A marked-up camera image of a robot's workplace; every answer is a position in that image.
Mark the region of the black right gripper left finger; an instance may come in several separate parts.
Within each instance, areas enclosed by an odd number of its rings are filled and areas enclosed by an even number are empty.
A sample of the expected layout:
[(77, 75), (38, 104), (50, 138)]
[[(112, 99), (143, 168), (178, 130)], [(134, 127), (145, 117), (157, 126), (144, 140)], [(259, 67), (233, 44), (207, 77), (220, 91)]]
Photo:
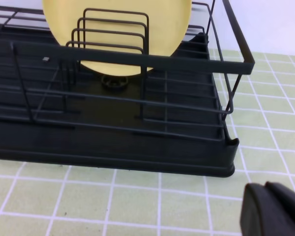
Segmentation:
[(245, 186), (240, 214), (243, 236), (295, 236), (295, 221), (265, 185)]

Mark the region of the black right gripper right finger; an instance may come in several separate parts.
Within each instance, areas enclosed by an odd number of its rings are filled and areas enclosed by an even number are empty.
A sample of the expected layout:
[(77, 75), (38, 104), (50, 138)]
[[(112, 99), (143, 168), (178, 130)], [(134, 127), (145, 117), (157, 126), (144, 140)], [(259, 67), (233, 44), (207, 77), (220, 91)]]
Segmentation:
[(285, 212), (295, 221), (295, 192), (277, 182), (267, 182), (265, 187), (274, 194)]

